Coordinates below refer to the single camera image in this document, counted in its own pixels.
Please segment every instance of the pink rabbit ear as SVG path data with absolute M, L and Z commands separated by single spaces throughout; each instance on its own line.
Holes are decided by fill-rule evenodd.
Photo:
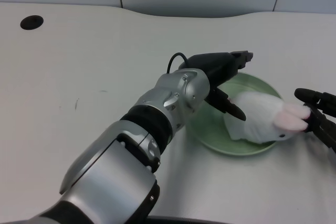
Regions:
M 304 131 L 308 127 L 308 124 L 305 121 L 286 111 L 279 112 L 275 116 L 273 124 L 281 130 L 290 132 Z
M 310 108 L 303 105 L 285 103 L 284 110 L 301 119 L 307 119 L 310 116 Z

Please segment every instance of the stuffed rabbit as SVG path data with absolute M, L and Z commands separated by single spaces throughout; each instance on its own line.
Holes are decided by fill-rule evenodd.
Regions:
M 303 121 L 310 115 L 307 106 L 285 103 L 273 95 L 246 91 L 231 102 L 246 115 L 246 121 L 242 121 L 224 114 L 225 125 L 233 140 L 247 139 L 258 144 L 286 140 L 308 126 Z

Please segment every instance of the round hole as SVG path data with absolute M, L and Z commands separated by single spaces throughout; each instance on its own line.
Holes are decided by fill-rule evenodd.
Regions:
M 41 16 L 29 16 L 21 21 L 20 27 L 24 30 L 34 30 L 36 28 L 39 28 L 43 24 L 43 21 L 44 20 Z

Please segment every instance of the white table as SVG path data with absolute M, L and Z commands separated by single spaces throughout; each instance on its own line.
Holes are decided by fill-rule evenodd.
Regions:
M 9 3 L 0 4 L 0 13 L 0 222 L 54 204 L 70 164 L 155 85 L 175 52 L 249 50 L 254 58 L 244 72 L 267 80 L 285 100 L 296 101 L 298 87 L 336 94 L 336 15 L 201 19 Z M 29 15 L 44 24 L 22 30 Z M 335 223 L 336 170 L 319 141 L 301 136 L 235 158 L 184 135 L 163 154 L 153 215 Z

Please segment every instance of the light green dish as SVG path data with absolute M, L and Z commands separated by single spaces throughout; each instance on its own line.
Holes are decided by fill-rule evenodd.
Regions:
M 281 98 L 279 93 L 266 82 L 246 73 L 239 73 L 226 83 L 219 86 L 221 90 L 234 98 L 243 91 L 259 91 Z M 224 117 L 206 102 L 189 120 L 187 130 L 207 147 L 229 155 L 248 156 L 264 152 L 276 142 L 255 144 L 247 140 L 232 140 L 226 130 Z

